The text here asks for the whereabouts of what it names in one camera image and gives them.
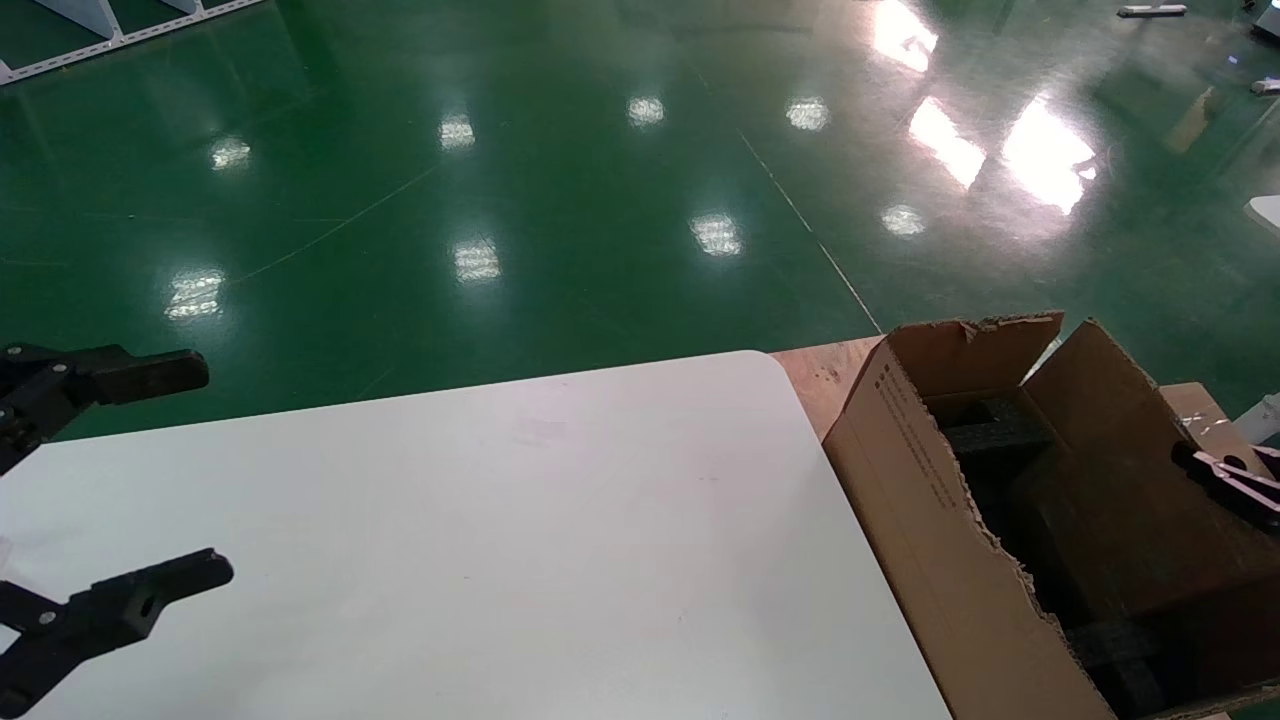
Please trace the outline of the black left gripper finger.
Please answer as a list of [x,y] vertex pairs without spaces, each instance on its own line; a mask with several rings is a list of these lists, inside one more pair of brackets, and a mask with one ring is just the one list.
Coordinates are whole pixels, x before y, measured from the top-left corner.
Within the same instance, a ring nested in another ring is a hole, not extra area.
[[193,350],[134,356],[120,345],[1,351],[1,474],[23,462],[93,406],[134,404],[202,389],[210,370]]
[[146,641],[168,605],[233,577],[230,561],[206,548],[97,582],[64,603],[4,582],[1,621],[17,638],[1,656],[1,716],[24,716],[79,665]]

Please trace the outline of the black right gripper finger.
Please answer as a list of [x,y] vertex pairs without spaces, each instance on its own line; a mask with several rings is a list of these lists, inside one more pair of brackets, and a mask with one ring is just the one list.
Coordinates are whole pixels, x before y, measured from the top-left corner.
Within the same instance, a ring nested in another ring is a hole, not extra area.
[[1267,475],[1235,455],[1216,457],[1185,441],[1172,446],[1172,461],[1231,514],[1258,530],[1279,530],[1277,451],[1266,446],[1251,446],[1251,451]]

